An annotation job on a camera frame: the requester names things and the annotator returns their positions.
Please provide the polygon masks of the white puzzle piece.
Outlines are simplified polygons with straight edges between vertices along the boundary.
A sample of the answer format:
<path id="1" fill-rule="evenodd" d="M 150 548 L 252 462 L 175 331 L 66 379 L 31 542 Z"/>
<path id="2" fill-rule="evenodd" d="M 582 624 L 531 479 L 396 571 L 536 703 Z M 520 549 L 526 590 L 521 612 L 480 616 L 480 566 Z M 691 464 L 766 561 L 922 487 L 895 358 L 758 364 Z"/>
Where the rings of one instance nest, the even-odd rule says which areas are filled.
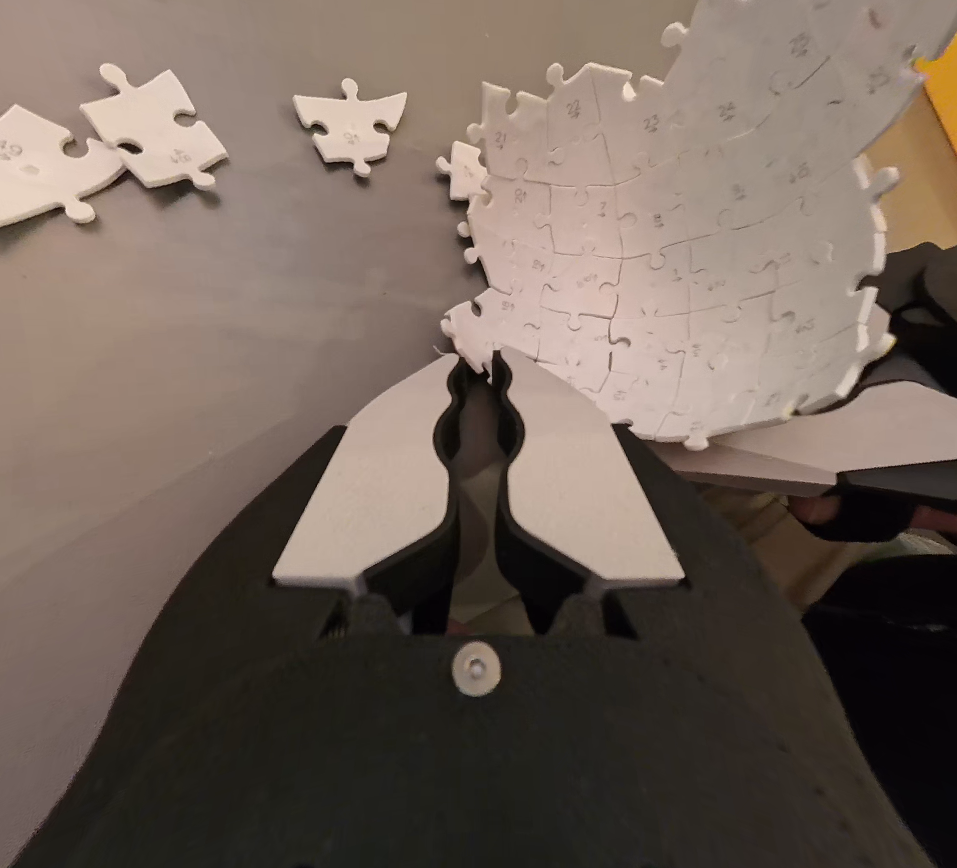
<path id="1" fill-rule="evenodd" d="M 470 202 L 483 192 L 487 170 L 481 162 L 478 146 L 460 141 L 452 143 L 446 157 L 437 157 L 437 172 L 449 179 L 449 195 L 454 202 Z"/>
<path id="2" fill-rule="evenodd" d="M 112 63 L 102 64 L 100 75 L 115 94 L 81 104 L 80 112 L 139 182 L 153 189 L 189 180 L 198 190 L 212 190 L 209 168 L 228 152 L 205 122 L 177 122 L 179 115 L 193 117 L 195 108 L 173 71 L 139 86 Z"/>
<path id="3" fill-rule="evenodd" d="M 341 81 L 342 98 L 293 96 L 293 106 L 303 127 L 321 128 L 313 134 L 319 155 L 327 164 L 352 164 L 356 177 L 366 179 L 371 164 L 388 154 L 390 133 L 397 127 L 408 95 L 363 100 L 357 82 Z"/>
<path id="4" fill-rule="evenodd" d="M 1 226 L 6 227 L 56 208 L 74 223 L 96 219 L 84 199 L 110 186 L 125 171 L 121 155 L 97 140 L 87 140 L 80 157 L 64 153 L 70 131 L 20 105 L 1 118 Z"/>

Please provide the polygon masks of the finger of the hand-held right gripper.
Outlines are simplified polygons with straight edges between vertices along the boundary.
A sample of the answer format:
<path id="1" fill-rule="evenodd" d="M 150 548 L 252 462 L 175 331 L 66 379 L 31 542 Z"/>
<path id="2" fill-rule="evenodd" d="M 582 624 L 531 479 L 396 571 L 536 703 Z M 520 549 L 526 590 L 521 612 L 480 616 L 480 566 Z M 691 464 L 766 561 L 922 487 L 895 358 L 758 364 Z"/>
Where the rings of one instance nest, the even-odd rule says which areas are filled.
<path id="1" fill-rule="evenodd" d="M 921 383 L 877 383 L 841 407 L 727 433 L 700 452 L 657 447 L 663 463 L 693 482 L 816 496 L 840 474 L 955 460 L 956 402 Z"/>

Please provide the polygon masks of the yellow box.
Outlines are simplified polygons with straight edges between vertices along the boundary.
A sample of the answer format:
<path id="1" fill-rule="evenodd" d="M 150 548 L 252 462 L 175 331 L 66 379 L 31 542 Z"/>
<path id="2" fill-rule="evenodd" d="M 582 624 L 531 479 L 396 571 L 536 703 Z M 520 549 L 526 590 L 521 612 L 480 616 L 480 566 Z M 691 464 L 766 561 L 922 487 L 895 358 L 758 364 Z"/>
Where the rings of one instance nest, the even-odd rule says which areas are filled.
<path id="1" fill-rule="evenodd" d="M 916 68 L 925 76 L 925 90 L 935 114 L 956 152 L 956 37 L 936 59 L 920 59 Z"/>

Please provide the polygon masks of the person's right hand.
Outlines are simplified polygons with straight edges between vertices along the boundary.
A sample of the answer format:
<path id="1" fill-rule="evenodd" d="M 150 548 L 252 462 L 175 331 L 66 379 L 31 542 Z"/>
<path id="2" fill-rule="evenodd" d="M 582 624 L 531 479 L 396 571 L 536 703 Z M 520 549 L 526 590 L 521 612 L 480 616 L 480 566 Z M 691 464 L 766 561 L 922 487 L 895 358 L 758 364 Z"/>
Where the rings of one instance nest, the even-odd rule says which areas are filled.
<path id="1" fill-rule="evenodd" d="M 837 495 L 789 496 L 788 509 L 796 520 L 807 527 L 830 524 L 840 512 L 841 497 Z"/>

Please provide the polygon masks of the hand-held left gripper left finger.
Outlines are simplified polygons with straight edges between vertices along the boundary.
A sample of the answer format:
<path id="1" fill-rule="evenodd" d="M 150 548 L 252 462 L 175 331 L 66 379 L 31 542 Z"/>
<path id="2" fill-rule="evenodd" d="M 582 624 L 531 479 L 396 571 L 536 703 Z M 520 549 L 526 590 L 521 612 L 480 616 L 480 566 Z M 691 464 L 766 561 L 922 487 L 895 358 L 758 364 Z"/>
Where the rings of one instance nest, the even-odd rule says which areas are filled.
<path id="1" fill-rule="evenodd" d="M 468 366 L 449 354 L 363 407 L 337 437 L 274 582 L 381 595 L 400 617 L 448 617 L 461 554 L 450 467 L 467 390 Z"/>

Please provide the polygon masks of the partly built puzzle ball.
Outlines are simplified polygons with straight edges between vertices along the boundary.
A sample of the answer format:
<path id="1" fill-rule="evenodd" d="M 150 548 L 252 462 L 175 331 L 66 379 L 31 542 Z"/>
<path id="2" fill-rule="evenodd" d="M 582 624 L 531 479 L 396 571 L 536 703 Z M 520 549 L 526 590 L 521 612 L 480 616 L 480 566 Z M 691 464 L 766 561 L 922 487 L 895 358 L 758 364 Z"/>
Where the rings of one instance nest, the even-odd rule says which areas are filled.
<path id="1" fill-rule="evenodd" d="M 588 63 L 548 96 L 484 83 L 487 171 L 460 235 L 489 287 L 441 330 L 510 347 L 640 438 L 706 448 L 845 398 L 877 322 L 898 180 L 864 152 L 906 110 L 956 0 L 698 0 L 663 80 Z"/>

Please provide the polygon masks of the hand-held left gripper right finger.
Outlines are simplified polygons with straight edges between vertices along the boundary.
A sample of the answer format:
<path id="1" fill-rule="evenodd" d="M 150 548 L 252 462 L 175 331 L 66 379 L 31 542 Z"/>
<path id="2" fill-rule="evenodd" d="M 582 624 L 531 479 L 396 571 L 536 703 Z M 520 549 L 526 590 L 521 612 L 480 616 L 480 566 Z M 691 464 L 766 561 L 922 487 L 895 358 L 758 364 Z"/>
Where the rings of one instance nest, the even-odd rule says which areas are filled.
<path id="1" fill-rule="evenodd" d="M 675 587 L 684 569 L 612 424 L 579 390 L 518 350 L 497 350 L 492 383 L 506 462 L 496 563 L 530 618 L 574 595 Z"/>

